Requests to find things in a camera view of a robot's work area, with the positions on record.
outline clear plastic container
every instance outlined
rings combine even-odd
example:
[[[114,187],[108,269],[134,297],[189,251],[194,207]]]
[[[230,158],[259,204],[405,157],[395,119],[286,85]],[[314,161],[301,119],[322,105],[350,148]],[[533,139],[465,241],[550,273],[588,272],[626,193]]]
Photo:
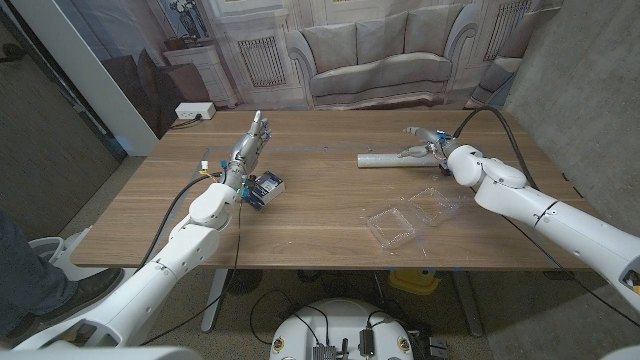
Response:
[[[453,217],[458,206],[439,190],[427,187],[409,199],[369,209],[361,218],[383,248],[395,249],[424,235],[428,226],[438,226]]]
[[[383,248],[395,249],[418,236],[424,223],[406,202],[398,202],[369,217],[367,226]]]
[[[438,226],[458,210],[458,204],[451,202],[435,188],[426,188],[408,200],[409,206],[423,223]]]

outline electrical outlet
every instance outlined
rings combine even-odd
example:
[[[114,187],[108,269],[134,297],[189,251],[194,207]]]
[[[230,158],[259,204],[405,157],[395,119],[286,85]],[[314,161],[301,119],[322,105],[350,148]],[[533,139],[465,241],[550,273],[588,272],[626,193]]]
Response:
[[[180,120],[195,119],[196,115],[200,114],[202,119],[211,119],[213,114],[216,113],[216,108],[213,103],[180,103],[176,108],[176,115]]]

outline radiator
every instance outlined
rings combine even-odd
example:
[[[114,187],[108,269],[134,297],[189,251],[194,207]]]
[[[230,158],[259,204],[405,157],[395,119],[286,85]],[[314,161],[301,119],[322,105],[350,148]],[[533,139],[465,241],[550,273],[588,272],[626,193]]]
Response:
[[[498,56],[498,52],[509,39],[509,35],[518,25],[524,14],[529,10],[531,0],[523,0],[500,5],[496,25],[493,27],[489,47],[484,55],[485,61],[491,61]]]
[[[254,87],[286,84],[275,37],[238,41],[238,47]]]

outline backdrop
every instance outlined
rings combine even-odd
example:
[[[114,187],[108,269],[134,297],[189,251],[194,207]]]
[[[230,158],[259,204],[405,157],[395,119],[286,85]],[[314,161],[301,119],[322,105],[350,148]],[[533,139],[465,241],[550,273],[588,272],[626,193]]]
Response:
[[[158,138],[217,110],[501,106],[552,0],[56,0]]]

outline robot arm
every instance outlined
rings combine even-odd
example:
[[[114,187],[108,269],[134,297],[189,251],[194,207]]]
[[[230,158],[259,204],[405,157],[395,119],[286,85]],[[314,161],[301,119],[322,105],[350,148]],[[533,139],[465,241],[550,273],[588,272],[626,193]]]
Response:
[[[226,211],[241,198],[244,180],[255,169],[269,140],[268,123],[256,112],[251,129],[233,147],[221,178],[189,206],[167,245],[140,271],[92,310],[41,331],[15,350],[36,350],[78,333],[84,347],[121,347],[142,343],[173,286],[218,248],[220,232],[231,220]]]
[[[423,148],[434,152],[460,185],[480,184],[475,195],[480,206],[533,227],[589,265],[640,312],[640,238],[527,186],[520,170],[484,158],[443,132],[405,131],[423,140]]]

